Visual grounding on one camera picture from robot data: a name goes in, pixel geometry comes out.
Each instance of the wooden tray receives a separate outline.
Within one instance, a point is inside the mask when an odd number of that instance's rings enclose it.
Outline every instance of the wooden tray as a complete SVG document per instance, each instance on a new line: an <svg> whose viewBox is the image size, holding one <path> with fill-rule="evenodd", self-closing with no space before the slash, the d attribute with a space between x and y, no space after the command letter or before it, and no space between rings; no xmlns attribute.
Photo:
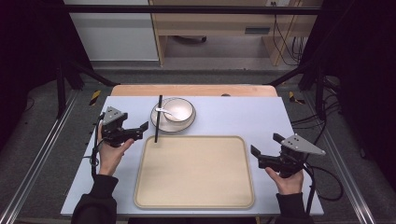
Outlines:
<svg viewBox="0 0 396 224"><path fill-rule="evenodd" d="M254 195L238 136L151 136L134 201L141 208L248 208Z"/></svg>

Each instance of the human hand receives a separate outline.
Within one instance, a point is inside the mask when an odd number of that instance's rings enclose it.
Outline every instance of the human hand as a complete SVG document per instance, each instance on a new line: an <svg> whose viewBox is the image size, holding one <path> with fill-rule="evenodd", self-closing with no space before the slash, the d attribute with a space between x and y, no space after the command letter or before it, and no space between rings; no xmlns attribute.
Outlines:
<svg viewBox="0 0 396 224"><path fill-rule="evenodd" d="M98 129L98 141L102 141L102 124ZM102 143L99 149L100 155L100 169L99 175L113 175L116 172L117 166L120 164L122 156L125 151L134 143L134 139L128 139L120 147L112 147L106 141Z"/></svg>
<svg viewBox="0 0 396 224"><path fill-rule="evenodd" d="M265 172L275 181L279 194L301 193L303 188L304 174L303 170L291 175L288 178L282 178L272 168L265 168Z"/></svg>

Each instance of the white cabinet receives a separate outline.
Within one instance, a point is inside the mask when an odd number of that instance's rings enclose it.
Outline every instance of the white cabinet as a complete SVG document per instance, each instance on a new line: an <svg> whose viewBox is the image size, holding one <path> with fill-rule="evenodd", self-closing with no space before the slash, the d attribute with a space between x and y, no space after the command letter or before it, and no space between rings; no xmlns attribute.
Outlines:
<svg viewBox="0 0 396 224"><path fill-rule="evenodd" d="M148 5L147 0L64 0L67 5ZM71 13L91 61L158 61L148 13Z"/></svg>

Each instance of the tray rim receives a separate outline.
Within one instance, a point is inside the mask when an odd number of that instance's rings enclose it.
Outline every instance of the tray rim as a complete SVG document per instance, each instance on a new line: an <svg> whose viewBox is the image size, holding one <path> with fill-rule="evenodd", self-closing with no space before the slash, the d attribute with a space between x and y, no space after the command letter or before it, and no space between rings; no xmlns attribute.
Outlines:
<svg viewBox="0 0 396 224"><path fill-rule="evenodd" d="M141 209L249 209L249 207L251 207L254 203L255 203L255 193L254 193L254 185L253 185L253 178L251 175L251 169L250 169L250 162L248 159L248 152L247 152L247 145L246 145L246 141L239 135L220 135L220 134L215 134L215 135L201 135L201 134L197 134L197 135L161 135L158 136L158 141L161 140L161 138L237 138L239 139L244 146L244 156L245 156L245 161L246 161L246 165L247 165L247 174L249 177L249 187L250 187L250 197L251 200L249 203L247 203L244 206L239 206L239 205L218 205L218 206L212 206L212 205L143 205L141 203L139 203L136 200L136 195L138 193L138 185L139 185L139 179L141 176L141 172L142 172L142 166L141 164L143 164L143 159L145 158L145 152L146 152L146 145L147 142L153 138L155 138L155 135L149 136L146 141L145 141L145 145L143 146L143 152L140 158L140 163L139 163L139 171L137 173L137 179L136 179L136 184L135 184L135 188L134 188L134 203L136 204L137 207L141 208Z"/></svg>

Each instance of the spoon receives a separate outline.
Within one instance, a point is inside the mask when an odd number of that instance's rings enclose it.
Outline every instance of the spoon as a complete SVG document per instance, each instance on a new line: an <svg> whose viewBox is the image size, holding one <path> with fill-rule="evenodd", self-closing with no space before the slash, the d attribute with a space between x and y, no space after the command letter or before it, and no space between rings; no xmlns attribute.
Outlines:
<svg viewBox="0 0 396 224"><path fill-rule="evenodd" d="M185 116L183 116L183 115L180 116L178 114L174 114L174 113L172 113L169 110L166 110L164 108L158 108L157 107L157 108L155 108L155 111L160 111L160 112L166 113L166 114L174 117L175 119L177 119L177 121L182 121L182 120L186 119Z"/></svg>

